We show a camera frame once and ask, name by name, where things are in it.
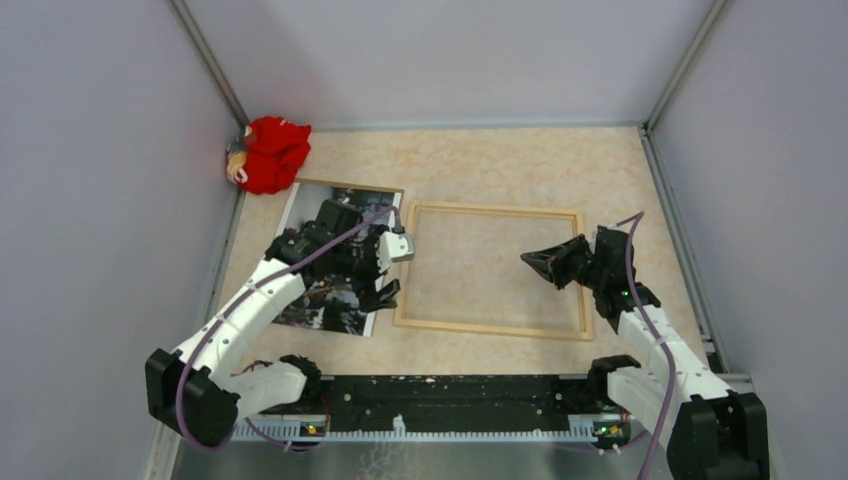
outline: red fabric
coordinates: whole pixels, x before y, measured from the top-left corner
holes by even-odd
[[[282,117],[262,117],[250,128],[253,131],[244,142],[247,180],[238,184],[255,194],[277,193],[290,187],[311,148],[312,127],[295,125]]]

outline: wooden frame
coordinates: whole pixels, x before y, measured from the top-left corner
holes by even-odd
[[[575,235],[583,233],[583,217],[576,210],[561,208],[508,207],[492,205],[472,205],[449,202],[412,202],[406,222],[406,231],[413,236],[422,211],[443,213],[465,213],[472,215],[494,215],[511,217],[549,218],[571,220],[574,224]],[[519,337],[547,338],[556,340],[591,341],[595,338],[592,325],[592,298],[588,289],[578,287],[577,307],[580,316],[580,330],[566,331],[545,328],[501,327],[480,325],[474,323],[446,322],[435,319],[407,318],[406,300],[408,277],[415,260],[404,262],[401,266],[401,282],[404,287],[400,292],[398,306],[395,309],[394,325],[398,327],[425,328],[452,332],[487,333],[494,335],[510,335]]]

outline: metal corner post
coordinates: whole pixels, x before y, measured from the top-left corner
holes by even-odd
[[[224,75],[224,70],[215,58],[215,54],[212,53],[212,49],[206,42],[206,38],[203,36],[203,32],[197,25],[197,21],[191,14],[191,10],[189,10],[185,0],[165,1],[171,7],[171,11],[177,17],[186,35],[188,35],[188,39],[192,47],[194,47],[195,52],[197,52],[197,56],[200,58],[200,62],[203,64],[206,73],[209,75],[209,79],[212,80],[212,84],[215,85],[215,88],[221,95],[221,99],[227,104],[230,115],[232,115],[239,127],[244,128],[250,123],[250,119],[245,113],[232,85],[230,85],[230,81]]]
[[[666,84],[665,89],[663,89],[663,93],[660,95],[657,104],[654,106],[653,110],[651,110],[651,115],[645,122],[645,130],[648,135],[652,135],[654,133],[654,130],[662,120],[666,109],[674,99],[675,94],[678,90],[680,90],[680,87],[683,86],[687,76],[698,62],[701,53],[703,53],[704,47],[715,32],[716,26],[718,26],[721,19],[727,14],[727,11],[733,5],[734,1],[735,0],[713,1],[713,4],[707,11],[707,15],[704,17],[704,21],[701,22],[701,26],[698,27],[698,32],[695,33],[695,37],[692,39],[692,43],[689,44],[686,52],[683,53],[683,57],[677,64],[677,68],[674,70],[674,73]]]

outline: cable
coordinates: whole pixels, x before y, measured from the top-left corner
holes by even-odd
[[[627,236],[627,245],[624,251],[624,261],[627,267],[627,285],[630,287],[631,295],[636,303],[636,308],[642,315],[642,320],[644,320],[648,329],[650,329],[651,335],[653,335],[655,339],[659,340],[661,338],[660,332],[657,330],[657,327],[654,326],[654,322],[652,322],[650,317],[648,317],[648,312],[645,311],[645,306],[642,305],[642,299],[640,299],[639,295],[636,294],[636,280],[633,275],[633,235],[636,233],[636,227],[639,226],[639,222],[644,216],[645,212],[639,212],[636,215],[617,223],[616,226],[620,227],[629,222],[633,222],[633,225],[630,226],[630,234]],[[668,348],[668,344],[666,344],[665,341],[660,343],[660,347],[662,347],[662,351],[668,361],[668,385],[665,389],[665,396],[663,397],[663,403],[660,407],[659,417],[657,417],[657,424],[654,427],[654,433],[651,436],[651,443],[648,445],[648,453],[645,455],[645,461],[642,462],[642,467],[639,469],[639,475],[636,477],[637,480],[647,480],[648,478],[651,464],[654,462],[654,456],[657,453],[657,447],[659,447],[660,434],[665,426],[665,417],[668,415],[668,410],[671,407],[671,399],[674,395],[674,383],[676,379],[675,372],[677,370],[677,366],[674,363],[674,355],[672,355],[671,349]]]
[[[330,251],[331,249],[336,247],[338,244],[344,242],[348,238],[353,237],[354,235],[359,233],[361,230],[363,230],[365,227],[367,227],[367,226],[369,226],[373,223],[376,223],[377,220],[379,220],[380,218],[382,218],[382,217],[384,217],[384,216],[386,216],[390,213],[395,214],[395,218],[397,219],[397,223],[398,223],[398,225],[400,225],[400,212],[398,211],[397,207],[395,207],[395,206],[384,207],[384,208],[380,209],[379,211],[377,211],[371,218],[364,220],[362,223],[357,224],[355,227],[351,228],[350,230],[346,231],[345,233],[334,238],[333,240],[331,240],[326,245],[322,246],[318,250],[315,250],[315,252],[313,252],[312,254],[310,254],[309,256],[304,258],[303,260],[295,263],[292,266],[286,267],[286,268],[284,268],[284,269],[282,269],[278,272],[272,273],[271,275],[268,275],[267,277],[263,278],[262,280],[259,280],[258,282],[255,283],[256,290],[264,287],[265,285],[273,282],[274,280],[277,280],[278,278],[284,277],[284,276],[286,276],[290,273],[294,273],[294,272],[300,270],[301,268],[309,265],[310,263],[315,261],[316,258],[320,257],[321,255],[324,255],[325,253],[327,253],[328,251]],[[253,292],[255,292],[256,290],[254,290],[254,289],[245,290],[244,293],[239,295],[224,310],[222,317],[227,318],[230,315],[232,315],[233,312],[235,312],[235,310],[242,303],[244,303],[244,301],[247,300],[253,294]],[[218,445],[215,445],[213,447],[203,445],[202,443],[200,443],[194,437],[194,435],[191,434],[191,431],[188,429],[188,425],[186,424],[186,420],[185,420],[185,407],[183,406],[183,395],[185,393],[185,384],[188,381],[188,375],[189,375],[189,372],[192,371],[192,367],[194,366],[194,362],[197,361],[197,357],[200,356],[200,352],[202,352],[203,349],[206,348],[206,345],[209,344],[209,341],[212,338],[212,336],[215,335],[215,332],[218,331],[218,329],[221,327],[221,325],[223,325],[223,323],[224,323],[223,320],[220,320],[220,319],[216,320],[215,323],[213,323],[212,326],[209,327],[209,330],[206,332],[206,334],[204,334],[203,337],[200,339],[200,342],[197,344],[197,346],[194,347],[194,351],[192,351],[191,355],[189,355],[188,361],[186,362],[186,365],[183,368],[182,373],[180,374],[180,380],[177,383],[177,394],[176,394],[176,398],[174,400],[175,403],[176,403],[176,410],[177,410],[177,412],[176,412],[177,413],[177,424],[180,427],[180,432],[182,432],[183,437],[191,445],[193,445],[194,447],[196,447],[196,448],[198,448],[198,449],[200,449],[204,452],[217,452],[217,451],[221,450],[222,448],[224,448],[230,442],[230,439],[232,438],[233,432],[235,431],[235,429],[233,429],[233,431],[231,431],[229,433],[229,435],[227,435],[227,437],[221,443],[219,443]],[[260,434],[260,436],[262,438],[266,437],[266,436],[264,436],[264,433]]]

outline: stuffed toy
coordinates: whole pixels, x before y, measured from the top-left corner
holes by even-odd
[[[250,193],[277,193],[294,182],[309,153],[309,125],[282,117],[254,120],[227,147],[227,178]]]

